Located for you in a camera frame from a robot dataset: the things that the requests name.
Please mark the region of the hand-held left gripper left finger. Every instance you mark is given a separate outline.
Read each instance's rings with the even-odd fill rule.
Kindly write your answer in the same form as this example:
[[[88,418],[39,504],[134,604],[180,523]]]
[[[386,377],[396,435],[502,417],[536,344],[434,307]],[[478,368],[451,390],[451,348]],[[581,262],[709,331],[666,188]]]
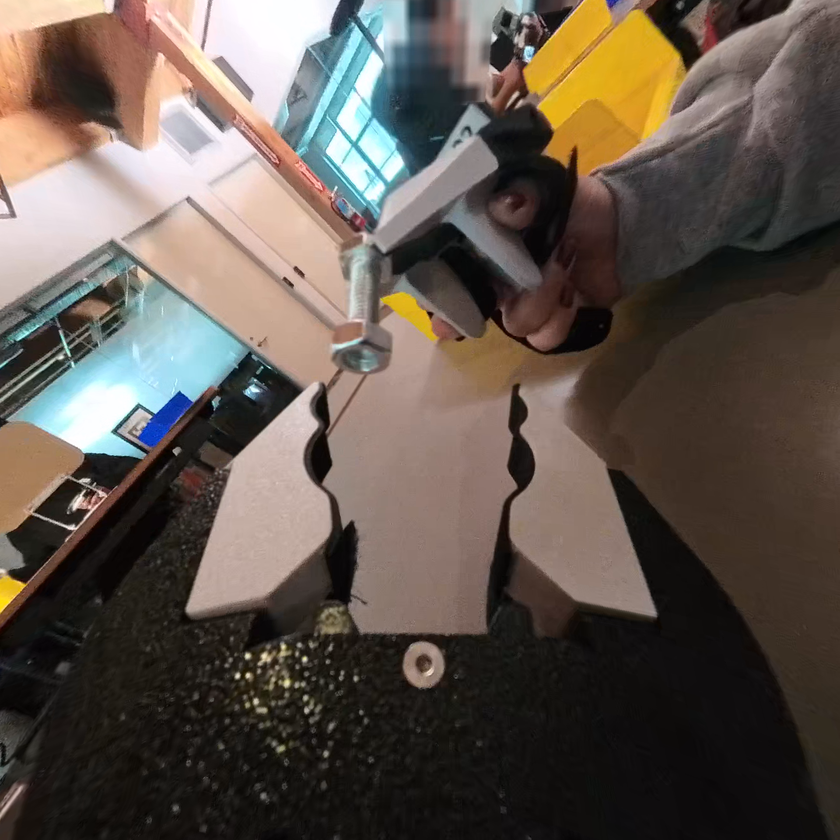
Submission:
[[[327,387],[317,382],[234,457],[185,603],[189,620],[249,614],[276,635],[304,634],[340,593],[343,571],[329,556],[343,527],[323,485],[329,424]]]

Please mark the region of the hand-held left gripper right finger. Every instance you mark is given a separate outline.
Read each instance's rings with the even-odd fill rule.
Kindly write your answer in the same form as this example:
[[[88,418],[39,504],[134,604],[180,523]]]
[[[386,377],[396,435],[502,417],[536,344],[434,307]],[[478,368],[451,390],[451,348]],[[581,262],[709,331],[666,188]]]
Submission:
[[[514,385],[504,500],[487,585],[491,634],[566,635],[582,616],[654,623],[658,611],[603,459]]]

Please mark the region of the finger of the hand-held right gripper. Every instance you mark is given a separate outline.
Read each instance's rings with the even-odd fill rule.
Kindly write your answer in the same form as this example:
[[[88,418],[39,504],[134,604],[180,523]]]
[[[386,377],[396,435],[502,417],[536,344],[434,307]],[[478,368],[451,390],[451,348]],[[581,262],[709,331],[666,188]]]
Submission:
[[[495,114],[485,103],[469,104],[433,161],[383,202],[371,245],[390,273],[405,275],[449,245],[464,245],[512,288],[537,288],[535,258],[488,208],[503,172],[538,159],[544,147],[545,118],[533,105]]]
[[[393,290],[408,295],[421,310],[431,312],[466,338],[479,339],[487,330],[487,316],[442,259],[422,260],[395,273]]]

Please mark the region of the silver hex bolt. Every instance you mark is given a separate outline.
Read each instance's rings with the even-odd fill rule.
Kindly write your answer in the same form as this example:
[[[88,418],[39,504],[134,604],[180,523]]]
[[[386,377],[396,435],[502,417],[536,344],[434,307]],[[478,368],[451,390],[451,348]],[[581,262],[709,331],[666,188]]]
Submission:
[[[339,267],[346,290],[348,320],[379,323],[380,292],[385,258],[367,234],[339,251]]]

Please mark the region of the large yellow plastic bin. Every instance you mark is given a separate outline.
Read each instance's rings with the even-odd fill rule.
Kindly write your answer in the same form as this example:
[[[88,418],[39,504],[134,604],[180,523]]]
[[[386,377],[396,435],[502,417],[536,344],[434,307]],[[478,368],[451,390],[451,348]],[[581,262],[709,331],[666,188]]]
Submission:
[[[505,111],[531,104],[549,122],[553,137],[543,151],[567,164],[577,150],[577,181],[601,165],[615,162],[651,136],[665,120],[686,69],[676,48],[635,2],[607,2],[612,26],[583,59],[544,97],[528,93]],[[491,200],[489,214],[522,230],[536,211],[530,184],[513,186]],[[394,294],[385,258],[384,301],[411,319]]]

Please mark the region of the person's right hand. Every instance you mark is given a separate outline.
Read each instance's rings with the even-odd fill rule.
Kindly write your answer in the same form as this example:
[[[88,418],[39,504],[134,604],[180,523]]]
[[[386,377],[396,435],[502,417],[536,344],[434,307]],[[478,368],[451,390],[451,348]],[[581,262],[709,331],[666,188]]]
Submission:
[[[542,268],[537,290],[498,291],[494,319],[510,338],[548,353],[572,333],[585,308],[612,309],[623,291],[617,272],[613,196],[593,176],[578,180],[565,229]]]

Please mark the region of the red fire extinguisher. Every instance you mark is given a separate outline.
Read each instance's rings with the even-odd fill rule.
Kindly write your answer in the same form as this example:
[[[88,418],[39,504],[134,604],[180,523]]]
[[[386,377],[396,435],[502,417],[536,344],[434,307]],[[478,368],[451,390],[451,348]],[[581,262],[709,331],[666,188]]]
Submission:
[[[366,229],[366,221],[362,213],[358,212],[342,195],[337,188],[330,194],[332,210],[339,215],[344,222],[356,233]]]

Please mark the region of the large paned window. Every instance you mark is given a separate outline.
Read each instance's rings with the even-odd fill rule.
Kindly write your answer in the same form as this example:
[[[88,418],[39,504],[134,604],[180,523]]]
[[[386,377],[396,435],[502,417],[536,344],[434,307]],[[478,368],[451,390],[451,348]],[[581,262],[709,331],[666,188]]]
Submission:
[[[303,50],[275,120],[318,179],[373,219],[406,177],[395,138],[373,112],[384,68],[382,6],[363,3],[341,34],[321,35]]]

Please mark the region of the blue plastic bin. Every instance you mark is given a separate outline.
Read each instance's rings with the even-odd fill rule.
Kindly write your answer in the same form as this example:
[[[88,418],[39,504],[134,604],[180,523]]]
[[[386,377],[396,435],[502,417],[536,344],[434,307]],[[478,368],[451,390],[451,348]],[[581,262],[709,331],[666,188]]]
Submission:
[[[173,426],[192,407],[193,401],[182,392],[177,392],[153,414],[139,435],[139,441],[147,450],[152,450],[168,435]]]

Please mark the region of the white door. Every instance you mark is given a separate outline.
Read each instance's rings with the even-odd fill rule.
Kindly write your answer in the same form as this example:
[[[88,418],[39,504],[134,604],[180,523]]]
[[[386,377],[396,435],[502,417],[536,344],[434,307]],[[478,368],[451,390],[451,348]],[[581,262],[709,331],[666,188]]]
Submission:
[[[276,173],[253,156],[213,181],[211,190],[296,274],[346,313],[339,241]]]

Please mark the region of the wooden office desk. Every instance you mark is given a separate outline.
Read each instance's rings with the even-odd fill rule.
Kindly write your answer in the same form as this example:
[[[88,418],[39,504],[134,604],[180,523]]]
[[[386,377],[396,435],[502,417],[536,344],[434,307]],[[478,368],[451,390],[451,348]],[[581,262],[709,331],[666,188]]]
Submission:
[[[16,632],[18,626],[51,620],[69,601],[86,592],[120,543],[166,496],[207,441],[217,395],[217,386],[207,388],[2,609],[2,635]]]

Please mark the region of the framed black and white tag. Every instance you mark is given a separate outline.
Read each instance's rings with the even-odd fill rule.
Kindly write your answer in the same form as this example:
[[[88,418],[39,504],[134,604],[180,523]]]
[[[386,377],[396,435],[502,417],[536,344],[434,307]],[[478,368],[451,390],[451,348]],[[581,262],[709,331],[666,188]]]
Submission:
[[[152,447],[144,443],[140,439],[140,436],[148,426],[153,415],[151,410],[138,404],[117,423],[112,429],[112,434],[124,443],[147,454],[151,451]]]

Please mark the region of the wooden support post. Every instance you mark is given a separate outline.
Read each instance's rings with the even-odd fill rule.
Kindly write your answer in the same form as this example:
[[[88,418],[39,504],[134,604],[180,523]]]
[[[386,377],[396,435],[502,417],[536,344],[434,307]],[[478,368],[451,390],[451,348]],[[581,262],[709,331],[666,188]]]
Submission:
[[[112,2],[111,5],[112,12],[122,26],[139,44],[150,53],[160,54],[168,60],[226,122],[234,127],[232,120],[238,113],[255,129],[281,158],[278,168],[264,161],[322,220],[341,245],[357,238],[358,234],[333,211],[330,190],[317,193],[301,178],[295,168],[295,161],[300,157],[233,82],[204,54],[195,39],[171,12],[156,2],[118,1]]]

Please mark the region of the white wall vent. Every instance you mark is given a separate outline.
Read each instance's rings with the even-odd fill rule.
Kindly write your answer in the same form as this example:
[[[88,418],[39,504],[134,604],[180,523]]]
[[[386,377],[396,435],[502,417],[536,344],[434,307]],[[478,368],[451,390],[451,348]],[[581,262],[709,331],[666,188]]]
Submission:
[[[217,143],[192,111],[181,103],[163,111],[160,130],[163,141],[190,164]]]

